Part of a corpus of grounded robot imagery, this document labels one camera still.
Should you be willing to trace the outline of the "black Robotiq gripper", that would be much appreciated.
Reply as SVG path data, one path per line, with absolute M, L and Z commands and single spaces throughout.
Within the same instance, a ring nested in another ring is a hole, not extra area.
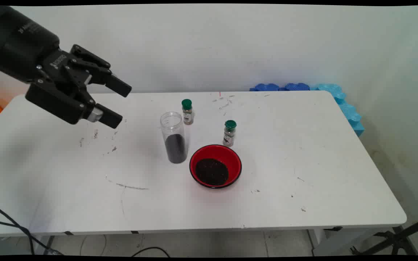
M 132 87 L 111 71 L 111 65 L 79 45 L 71 54 L 60 48 L 57 35 L 8 5 L 0 5 L 0 71 L 30 84 L 25 98 L 61 120 L 75 125 L 80 120 L 101 122 L 113 129 L 123 116 L 97 103 L 86 91 L 86 85 L 104 85 L 126 97 Z M 86 75 L 65 73 L 69 60 L 73 68 L 88 71 Z M 65 94 L 59 89 L 73 89 Z

